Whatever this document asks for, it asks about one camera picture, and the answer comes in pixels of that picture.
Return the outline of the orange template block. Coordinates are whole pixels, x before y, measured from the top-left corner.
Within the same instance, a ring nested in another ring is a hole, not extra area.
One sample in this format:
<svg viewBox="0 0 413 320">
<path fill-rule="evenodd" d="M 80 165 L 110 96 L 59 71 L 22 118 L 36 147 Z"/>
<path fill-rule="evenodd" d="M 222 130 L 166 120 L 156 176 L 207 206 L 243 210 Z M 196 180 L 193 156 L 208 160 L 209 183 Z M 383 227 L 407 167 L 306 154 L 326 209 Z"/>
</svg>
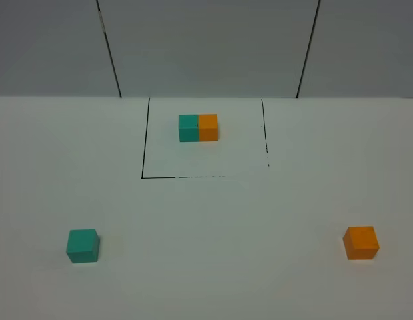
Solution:
<svg viewBox="0 0 413 320">
<path fill-rule="evenodd" d="M 218 115 L 198 115 L 199 141 L 218 141 Z"/>
</svg>

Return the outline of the teal template block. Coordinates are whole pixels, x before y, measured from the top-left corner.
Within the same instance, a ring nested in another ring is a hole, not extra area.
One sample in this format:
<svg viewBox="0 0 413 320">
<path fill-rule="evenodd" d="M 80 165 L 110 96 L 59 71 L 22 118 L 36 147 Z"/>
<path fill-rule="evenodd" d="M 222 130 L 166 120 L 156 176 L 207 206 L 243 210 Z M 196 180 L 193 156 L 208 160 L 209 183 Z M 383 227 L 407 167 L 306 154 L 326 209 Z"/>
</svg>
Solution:
<svg viewBox="0 0 413 320">
<path fill-rule="evenodd" d="M 179 115 L 178 130 L 180 142 L 199 142 L 199 116 Z"/>
</svg>

